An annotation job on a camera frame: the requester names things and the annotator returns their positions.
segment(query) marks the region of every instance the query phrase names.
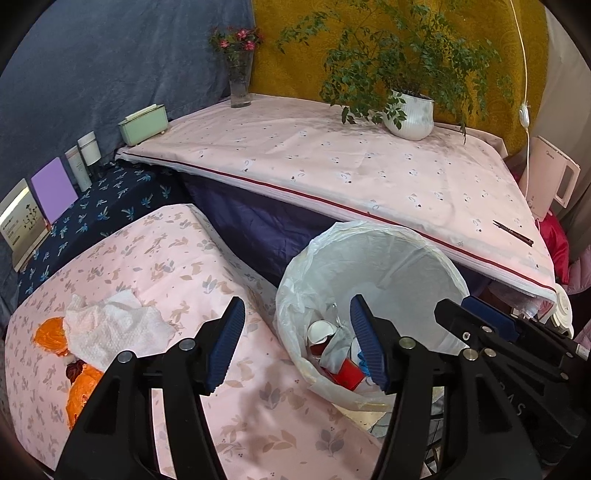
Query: white ceramic pot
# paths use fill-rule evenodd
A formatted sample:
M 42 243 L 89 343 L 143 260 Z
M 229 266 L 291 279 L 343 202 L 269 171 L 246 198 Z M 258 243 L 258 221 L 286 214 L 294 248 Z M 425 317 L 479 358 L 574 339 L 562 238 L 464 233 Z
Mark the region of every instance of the white ceramic pot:
M 401 94 L 406 103 L 399 104 L 400 109 L 406 113 L 406 120 L 402 122 L 402 128 L 394 124 L 393 120 L 388 119 L 384 114 L 384 125 L 397 137 L 407 140 L 422 140 L 433 131 L 433 100 L 430 98 L 417 98 L 405 93 Z

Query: mint green box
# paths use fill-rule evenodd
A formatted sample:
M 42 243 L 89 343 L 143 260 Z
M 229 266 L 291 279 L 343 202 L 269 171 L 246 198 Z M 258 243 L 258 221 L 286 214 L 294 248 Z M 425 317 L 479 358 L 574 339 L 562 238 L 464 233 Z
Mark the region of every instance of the mint green box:
M 163 134 L 168 128 L 164 105 L 150 105 L 125 117 L 119 123 L 121 136 L 130 147 L 142 143 L 156 134 Z

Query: silver screw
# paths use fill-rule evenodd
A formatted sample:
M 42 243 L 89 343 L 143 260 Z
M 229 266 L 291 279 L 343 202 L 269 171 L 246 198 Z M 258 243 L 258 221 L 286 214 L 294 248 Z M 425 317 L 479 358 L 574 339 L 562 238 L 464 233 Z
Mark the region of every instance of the silver screw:
M 134 357 L 134 354 L 132 354 L 129 350 L 126 350 L 125 352 L 121 352 L 119 355 L 117 355 L 117 360 L 119 361 L 120 364 L 126 364 L 133 357 Z
M 462 350 L 462 355 L 470 362 L 473 362 L 478 358 L 478 352 L 472 348 L 466 348 L 465 350 Z
M 417 343 L 414 341 L 414 339 L 410 337 L 402 337 L 398 341 L 398 344 L 405 350 L 412 350 L 417 346 Z
M 181 350 L 184 350 L 185 352 L 193 350 L 193 348 L 195 348 L 195 340 L 193 340 L 192 338 L 184 338 L 183 340 L 181 340 L 178 347 Z

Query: white cord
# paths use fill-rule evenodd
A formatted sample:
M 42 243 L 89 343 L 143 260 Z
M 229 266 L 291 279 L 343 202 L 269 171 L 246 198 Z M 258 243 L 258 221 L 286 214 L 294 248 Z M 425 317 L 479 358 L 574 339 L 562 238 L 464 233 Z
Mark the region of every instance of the white cord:
M 521 35 L 521 27 L 519 26 L 519 21 L 517 20 L 517 12 L 515 11 L 515 5 L 513 5 L 513 0 L 509 0 L 509 3 L 511 4 L 511 9 L 513 10 L 513 18 L 515 18 L 515 25 L 517 26 L 517 33 L 519 34 L 521 52 L 523 53 L 523 67 L 525 70 L 525 93 L 523 95 L 523 103 L 519 106 L 519 122 L 521 126 L 525 129 L 525 134 L 527 135 L 527 156 L 525 158 L 525 172 L 527 174 L 527 178 L 525 179 L 525 198 L 527 200 L 527 192 L 530 187 L 530 112 L 527 107 L 527 58 L 525 56 L 525 45 L 523 43 L 523 36 Z

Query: blue-gray fabric backdrop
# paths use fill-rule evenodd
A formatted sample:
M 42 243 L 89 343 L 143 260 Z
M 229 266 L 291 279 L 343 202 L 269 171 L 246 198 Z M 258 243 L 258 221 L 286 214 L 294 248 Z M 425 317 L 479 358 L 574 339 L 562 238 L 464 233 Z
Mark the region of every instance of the blue-gray fabric backdrop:
M 152 103 L 178 118 L 227 88 L 212 28 L 252 26 L 251 0 L 57 0 L 0 76 L 0 199 L 94 130 L 104 157 L 117 123 Z M 0 329 L 16 275 L 0 238 Z

